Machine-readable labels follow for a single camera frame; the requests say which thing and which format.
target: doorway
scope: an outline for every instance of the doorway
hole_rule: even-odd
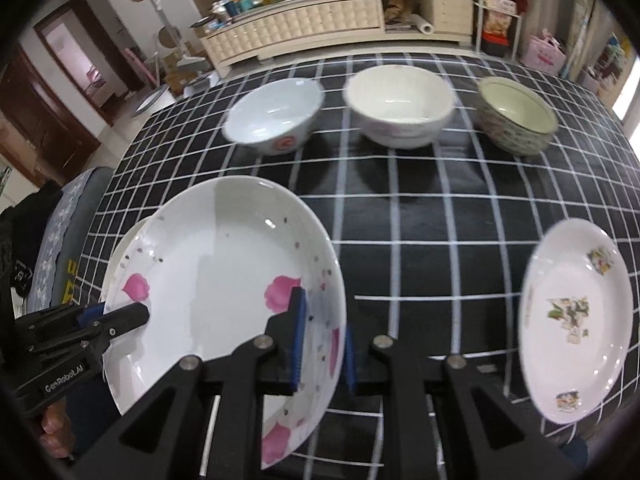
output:
[[[100,146],[21,47],[0,77],[0,110],[9,123],[1,129],[0,153],[37,186],[46,178],[71,181]]]
[[[144,83],[86,0],[69,0],[34,29],[49,55],[110,126]]]

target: person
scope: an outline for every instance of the person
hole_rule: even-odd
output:
[[[42,447],[53,458],[71,455],[76,438],[71,430],[71,419],[66,414],[66,400],[60,399],[50,405],[42,416],[42,431],[39,440]]]

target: floral plate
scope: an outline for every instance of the floral plate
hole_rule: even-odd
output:
[[[520,361],[531,399],[556,424],[589,415],[625,362],[633,326],[625,261],[596,225],[556,224],[529,260],[520,297]]]
[[[105,354],[120,412],[183,355],[228,355],[263,333],[294,286],[307,296],[302,379],[292,397],[265,398],[263,467],[309,437],[340,375],[346,301],[331,240],[298,197],[260,178],[207,180],[169,200],[125,250],[106,298],[105,312],[131,301],[150,311]]]

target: table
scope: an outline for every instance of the table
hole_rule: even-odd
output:
[[[433,146],[388,150],[351,127],[346,77],[384,63],[441,74],[455,117]],[[538,156],[513,157],[476,124],[476,80],[497,75],[539,92],[560,127]],[[229,144],[225,112],[258,86],[291,76],[326,89],[318,131],[289,155]],[[135,222],[189,186],[229,174],[293,190],[332,236],[345,280],[380,332],[431,356],[462,352],[559,444],[584,434],[638,387],[640,166],[620,124],[568,81],[500,60],[425,54],[334,57],[230,79],[154,115],[115,171],[82,251],[76,300],[96,301],[111,251]],[[585,218],[615,239],[630,271],[634,328],[625,367],[604,403],[578,424],[540,417],[524,386],[516,320],[527,260],[561,219]],[[380,400],[337,394],[319,429],[273,469],[288,478],[369,477],[380,466]]]

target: white cabinet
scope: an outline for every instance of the white cabinet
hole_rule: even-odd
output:
[[[380,0],[338,0],[276,11],[203,38],[215,64],[257,55],[257,50],[315,36],[382,29]]]
[[[422,0],[422,16],[434,33],[385,32],[382,0],[285,0],[240,14],[200,38],[221,77],[249,57],[259,59],[308,48],[361,41],[418,40],[471,42],[472,0]]]

